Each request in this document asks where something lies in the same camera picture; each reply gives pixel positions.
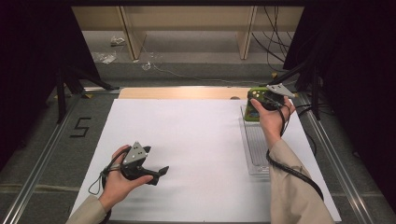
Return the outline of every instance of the beige sleeve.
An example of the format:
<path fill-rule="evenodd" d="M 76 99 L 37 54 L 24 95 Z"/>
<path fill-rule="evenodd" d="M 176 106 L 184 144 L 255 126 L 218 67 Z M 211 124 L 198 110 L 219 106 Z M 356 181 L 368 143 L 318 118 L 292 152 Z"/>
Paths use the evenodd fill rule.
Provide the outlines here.
<path fill-rule="evenodd" d="M 105 209 L 99 200 L 90 195 L 67 220 L 66 224 L 96 224 L 106 216 Z"/>
<path fill-rule="evenodd" d="M 277 141 L 270 157 L 310 177 L 288 144 Z M 271 177 L 271 223 L 334 223 L 318 193 L 303 180 L 273 166 Z"/>

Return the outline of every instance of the white surface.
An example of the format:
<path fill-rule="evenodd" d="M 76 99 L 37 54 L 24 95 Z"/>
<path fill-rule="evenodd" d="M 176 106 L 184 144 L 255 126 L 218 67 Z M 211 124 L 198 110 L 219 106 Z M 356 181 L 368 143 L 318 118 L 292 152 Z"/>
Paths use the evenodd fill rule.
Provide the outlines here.
<path fill-rule="evenodd" d="M 143 164 L 158 171 L 157 186 L 135 189 L 112 210 L 112 220 L 168 222 L 268 222 L 270 183 L 249 175 L 240 131 L 245 100 L 115 100 L 73 212 L 109 163 L 113 152 L 138 141 L 151 151 Z M 341 221 L 301 123 L 294 113 L 284 139 L 323 191 Z"/>

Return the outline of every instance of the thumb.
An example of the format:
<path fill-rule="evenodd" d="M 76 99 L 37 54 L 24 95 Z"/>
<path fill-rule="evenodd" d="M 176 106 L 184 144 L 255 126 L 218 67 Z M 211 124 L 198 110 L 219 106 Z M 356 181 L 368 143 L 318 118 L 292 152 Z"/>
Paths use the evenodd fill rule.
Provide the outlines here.
<path fill-rule="evenodd" d="M 254 108 L 256 108 L 259 114 L 267 112 L 267 110 L 262 106 L 262 104 L 258 100 L 251 99 L 250 102 L 254 106 Z"/>

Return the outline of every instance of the printed number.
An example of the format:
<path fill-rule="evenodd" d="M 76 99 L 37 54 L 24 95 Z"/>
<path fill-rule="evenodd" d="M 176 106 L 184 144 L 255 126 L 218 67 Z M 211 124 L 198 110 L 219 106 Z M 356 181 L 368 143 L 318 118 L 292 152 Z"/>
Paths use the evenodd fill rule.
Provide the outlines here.
<path fill-rule="evenodd" d="M 81 134 L 81 135 L 70 135 L 71 138 L 85 137 L 85 134 L 87 134 L 87 131 L 90 129 L 89 127 L 79 127 L 78 126 L 82 119 L 91 119 L 91 118 L 79 118 L 78 121 L 77 121 L 77 124 L 75 126 L 75 130 L 84 130 L 84 134 Z"/>

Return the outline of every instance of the tripod leg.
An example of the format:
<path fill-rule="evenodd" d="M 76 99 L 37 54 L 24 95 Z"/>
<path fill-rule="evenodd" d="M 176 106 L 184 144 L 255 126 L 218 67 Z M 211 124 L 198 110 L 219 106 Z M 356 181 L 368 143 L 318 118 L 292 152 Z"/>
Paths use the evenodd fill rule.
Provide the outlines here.
<path fill-rule="evenodd" d="M 312 76 L 312 112 L 314 113 L 317 120 L 320 120 L 319 117 L 319 70 L 318 66 L 314 66 L 314 74 Z"/>
<path fill-rule="evenodd" d="M 66 98 L 64 96 L 64 77 L 62 69 L 59 69 L 56 77 L 56 91 L 58 94 L 58 121 L 60 123 L 66 114 Z"/>
<path fill-rule="evenodd" d="M 85 73 L 84 71 L 82 71 L 82 70 L 80 70 L 80 69 L 78 69 L 78 68 L 76 68 L 76 67 L 74 67 L 74 66 L 69 66 L 68 68 L 69 68 L 71 71 L 73 71 L 73 72 L 79 74 L 80 76 L 82 76 L 82 77 L 84 77 L 84 78 L 87 78 L 89 81 L 91 81 L 91 82 L 93 82 L 94 84 L 96 84 L 96 85 L 102 87 L 102 88 L 105 89 L 105 90 L 114 91 L 114 90 L 119 90 L 119 89 L 120 89 L 120 87 L 113 87 L 113 86 L 111 86 L 111 85 L 109 85 L 109 84 L 103 82 L 102 80 L 98 80 L 98 79 L 94 78 L 94 77 L 90 76 L 89 74 Z"/>
<path fill-rule="evenodd" d="M 287 73 L 283 74 L 281 77 L 269 82 L 268 85 L 279 84 L 279 83 L 285 81 L 286 79 L 293 77 L 297 73 L 300 73 L 301 71 L 303 71 L 305 69 L 305 66 L 306 66 L 306 63 L 300 63 L 299 65 L 295 66 L 293 69 L 289 70 Z"/>

